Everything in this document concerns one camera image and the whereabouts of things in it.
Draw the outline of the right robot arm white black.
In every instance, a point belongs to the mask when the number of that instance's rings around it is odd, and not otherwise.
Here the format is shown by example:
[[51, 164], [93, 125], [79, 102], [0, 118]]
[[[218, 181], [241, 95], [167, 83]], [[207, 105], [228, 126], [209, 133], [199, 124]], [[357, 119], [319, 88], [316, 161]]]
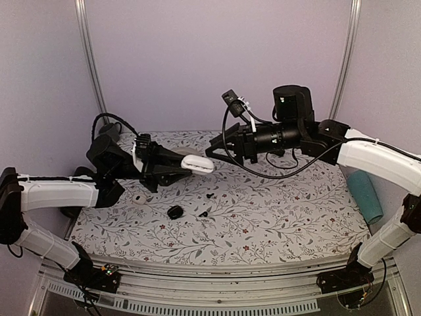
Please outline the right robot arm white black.
[[365, 171], [408, 192], [397, 214], [353, 249], [340, 281], [354, 287], [380, 259], [420, 233], [420, 156], [369, 138], [347, 124], [315, 121], [307, 87], [280, 86], [273, 96], [274, 122], [252, 115], [244, 124], [223, 127], [210, 141], [207, 157], [242, 167], [246, 159], [256, 163], [260, 153], [300, 149], [313, 161]]

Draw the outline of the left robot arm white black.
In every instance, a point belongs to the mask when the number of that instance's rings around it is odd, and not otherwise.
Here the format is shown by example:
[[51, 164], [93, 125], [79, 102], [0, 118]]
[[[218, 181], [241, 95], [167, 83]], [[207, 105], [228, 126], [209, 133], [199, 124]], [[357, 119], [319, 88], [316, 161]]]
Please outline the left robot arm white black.
[[195, 173], [194, 155], [181, 155], [138, 136], [130, 151], [98, 136], [87, 151], [95, 172], [74, 176], [29, 176], [7, 167], [1, 173], [1, 244], [16, 245], [59, 264], [84, 286], [98, 279], [84, 248], [32, 222], [27, 212], [43, 208], [111, 207], [124, 193], [120, 180], [137, 180], [150, 192]]

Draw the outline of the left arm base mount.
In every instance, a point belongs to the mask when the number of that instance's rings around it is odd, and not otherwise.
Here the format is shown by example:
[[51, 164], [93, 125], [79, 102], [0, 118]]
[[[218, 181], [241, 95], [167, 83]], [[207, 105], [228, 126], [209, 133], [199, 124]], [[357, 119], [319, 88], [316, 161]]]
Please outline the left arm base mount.
[[93, 265], [77, 264], [74, 268], [65, 270], [63, 279], [80, 288], [115, 294], [122, 276], [118, 270], [119, 266], [111, 264], [105, 264], [100, 268]]

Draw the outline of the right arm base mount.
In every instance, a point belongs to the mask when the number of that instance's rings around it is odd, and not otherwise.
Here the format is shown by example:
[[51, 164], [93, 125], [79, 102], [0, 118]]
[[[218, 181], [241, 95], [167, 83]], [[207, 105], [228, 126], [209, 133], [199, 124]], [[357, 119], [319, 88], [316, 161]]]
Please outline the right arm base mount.
[[373, 281], [371, 272], [360, 275], [343, 268], [318, 274], [316, 285], [323, 294], [336, 292], [337, 300], [344, 308], [357, 309], [366, 300]]

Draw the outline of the white oval earbud case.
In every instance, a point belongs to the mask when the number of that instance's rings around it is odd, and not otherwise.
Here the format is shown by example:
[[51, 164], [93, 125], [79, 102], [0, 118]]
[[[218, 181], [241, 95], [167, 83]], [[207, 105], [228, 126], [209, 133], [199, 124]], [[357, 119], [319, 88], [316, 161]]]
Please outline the white oval earbud case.
[[205, 157], [186, 155], [181, 162], [183, 169], [190, 170], [193, 174], [210, 174], [214, 171], [214, 163]]

